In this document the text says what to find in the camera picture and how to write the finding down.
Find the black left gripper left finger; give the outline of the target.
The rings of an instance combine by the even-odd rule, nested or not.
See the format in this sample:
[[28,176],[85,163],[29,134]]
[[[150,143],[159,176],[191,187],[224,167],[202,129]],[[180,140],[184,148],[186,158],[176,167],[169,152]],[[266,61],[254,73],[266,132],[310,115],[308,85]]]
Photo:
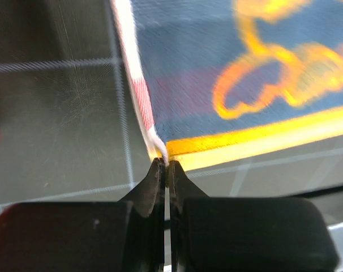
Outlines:
[[0,271],[162,271],[165,164],[116,202],[23,202],[0,215]]

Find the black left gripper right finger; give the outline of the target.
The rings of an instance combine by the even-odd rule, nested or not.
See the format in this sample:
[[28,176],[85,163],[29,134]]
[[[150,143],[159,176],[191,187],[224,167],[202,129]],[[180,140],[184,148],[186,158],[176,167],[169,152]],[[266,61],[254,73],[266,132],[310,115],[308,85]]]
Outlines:
[[334,271],[339,256],[317,207],[301,197],[210,197],[168,167],[173,271]]

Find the yellow printed towel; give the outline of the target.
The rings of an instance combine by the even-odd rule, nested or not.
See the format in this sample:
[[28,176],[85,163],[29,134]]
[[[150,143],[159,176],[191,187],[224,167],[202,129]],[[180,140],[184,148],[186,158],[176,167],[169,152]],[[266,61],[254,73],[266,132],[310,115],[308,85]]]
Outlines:
[[111,1],[150,158],[204,168],[343,135],[343,1]]

